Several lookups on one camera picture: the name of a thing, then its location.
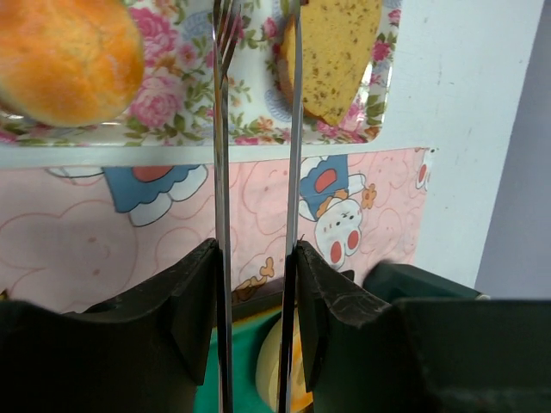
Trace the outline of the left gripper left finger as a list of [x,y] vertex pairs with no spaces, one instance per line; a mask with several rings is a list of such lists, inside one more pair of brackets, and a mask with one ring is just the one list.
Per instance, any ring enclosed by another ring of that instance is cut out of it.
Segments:
[[216,243],[82,313],[1,304],[4,412],[190,412],[214,323]]

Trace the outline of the metal serving tongs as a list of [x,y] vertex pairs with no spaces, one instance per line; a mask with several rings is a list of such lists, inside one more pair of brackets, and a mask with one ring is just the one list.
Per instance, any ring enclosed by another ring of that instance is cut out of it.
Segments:
[[[289,412],[291,410],[292,394],[294,302],[297,276],[295,248],[297,243],[298,195],[303,134],[301,5],[301,1],[295,1],[293,6],[295,68],[289,159],[286,256],[282,297],[282,337],[277,374],[276,410],[278,412]],[[214,52],[214,199],[215,237],[219,247],[219,264],[216,272],[216,323],[219,362],[218,408],[220,412],[234,411],[227,72],[237,44],[239,14],[239,4],[234,1],[214,2],[212,13]]]

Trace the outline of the brown bread slice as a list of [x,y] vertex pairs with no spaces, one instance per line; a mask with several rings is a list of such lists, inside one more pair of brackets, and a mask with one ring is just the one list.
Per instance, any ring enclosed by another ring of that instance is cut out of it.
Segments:
[[372,59],[381,1],[305,1],[300,8],[306,114],[337,126]]

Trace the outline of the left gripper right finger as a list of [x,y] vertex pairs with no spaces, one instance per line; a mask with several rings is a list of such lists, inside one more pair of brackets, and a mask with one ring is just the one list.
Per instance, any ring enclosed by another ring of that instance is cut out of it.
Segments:
[[409,264],[362,284],[297,248],[306,388],[317,412],[547,412],[550,304],[489,299]]

